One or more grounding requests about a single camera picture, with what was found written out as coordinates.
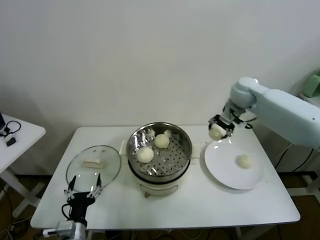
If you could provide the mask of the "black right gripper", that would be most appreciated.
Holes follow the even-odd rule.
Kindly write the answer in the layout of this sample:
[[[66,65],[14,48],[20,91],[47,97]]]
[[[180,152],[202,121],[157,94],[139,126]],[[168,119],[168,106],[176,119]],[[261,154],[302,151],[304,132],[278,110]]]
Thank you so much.
[[[225,130],[225,134],[222,137],[223,139],[229,138],[233,135],[235,125],[232,121],[224,118],[219,114],[216,114],[214,117],[209,119],[208,130],[210,130],[214,124],[218,125],[219,127]]]

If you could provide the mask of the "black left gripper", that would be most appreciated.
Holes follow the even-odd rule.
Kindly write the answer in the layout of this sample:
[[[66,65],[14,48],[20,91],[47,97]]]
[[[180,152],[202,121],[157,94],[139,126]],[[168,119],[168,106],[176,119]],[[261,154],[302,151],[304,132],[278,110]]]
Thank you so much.
[[[67,204],[71,208],[68,219],[74,222],[85,222],[87,208],[95,203],[95,198],[97,198],[103,191],[101,175],[98,175],[96,185],[90,192],[74,193],[76,177],[77,176],[75,175],[72,178],[68,184],[68,188],[64,190],[64,195],[67,198]]]

